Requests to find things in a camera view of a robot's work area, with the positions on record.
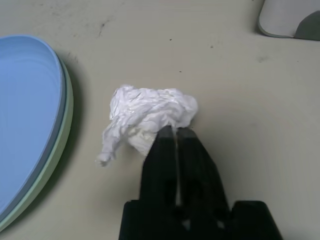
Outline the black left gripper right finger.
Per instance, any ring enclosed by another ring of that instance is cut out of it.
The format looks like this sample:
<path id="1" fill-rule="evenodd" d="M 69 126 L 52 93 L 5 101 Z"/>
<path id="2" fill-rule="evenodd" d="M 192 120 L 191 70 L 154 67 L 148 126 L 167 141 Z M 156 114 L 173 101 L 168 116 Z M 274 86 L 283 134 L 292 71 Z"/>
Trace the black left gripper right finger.
<path id="1" fill-rule="evenodd" d="M 204 212 L 227 218 L 229 205 L 216 164 L 193 130 L 179 128 L 176 136 L 182 207 L 190 216 Z"/>

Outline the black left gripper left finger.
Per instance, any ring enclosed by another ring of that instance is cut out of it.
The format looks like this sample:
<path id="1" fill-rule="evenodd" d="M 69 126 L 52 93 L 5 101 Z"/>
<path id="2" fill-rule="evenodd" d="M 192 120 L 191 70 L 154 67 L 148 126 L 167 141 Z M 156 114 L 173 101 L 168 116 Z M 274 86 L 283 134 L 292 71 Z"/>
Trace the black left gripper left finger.
<path id="1" fill-rule="evenodd" d="M 168 215 L 177 213 L 176 142 L 171 126 L 159 130 L 142 167 L 139 200 Z"/>

